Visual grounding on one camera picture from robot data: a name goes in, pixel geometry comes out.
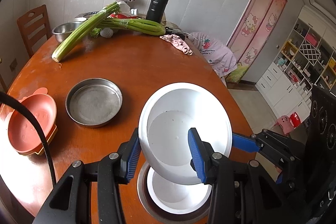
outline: strawberry print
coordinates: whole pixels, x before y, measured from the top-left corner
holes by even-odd
[[[203,48],[204,49],[208,49],[210,47],[210,40],[209,39],[205,39],[204,40],[204,44],[203,44]]]

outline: black cable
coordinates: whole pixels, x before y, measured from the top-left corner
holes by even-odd
[[[55,187],[56,175],[55,175],[55,169],[53,165],[53,159],[51,158],[49,146],[48,146],[47,140],[44,136],[42,127],[40,126],[39,122],[34,117],[34,115],[23,104],[21,104],[15,98],[7,95],[4,92],[0,92],[0,103],[10,106],[11,108],[19,112],[21,115],[23,115],[33,125],[33,127],[37,131],[37,134],[39,135],[41,143],[43,145],[45,155],[47,157],[47,162],[49,165],[49,170],[50,170],[50,175],[51,175],[52,187]]]

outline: red stool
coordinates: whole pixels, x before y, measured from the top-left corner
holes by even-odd
[[[293,126],[296,128],[301,124],[301,120],[298,114],[294,112],[292,115],[290,115],[289,119],[291,120]]]
[[[294,128],[301,124],[300,117],[294,112],[290,117],[283,115],[277,119],[276,125],[280,125],[283,131],[283,134],[287,136]]]

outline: black speaker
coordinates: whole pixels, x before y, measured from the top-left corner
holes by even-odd
[[[336,182],[336,96],[318,86],[313,86],[311,95],[304,183],[305,200],[318,214],[328,204],[328,191],[334,192]]]

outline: black thermos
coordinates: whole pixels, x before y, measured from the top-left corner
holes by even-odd
[[[168,0],[151,0],[146,19],[161,23]]]

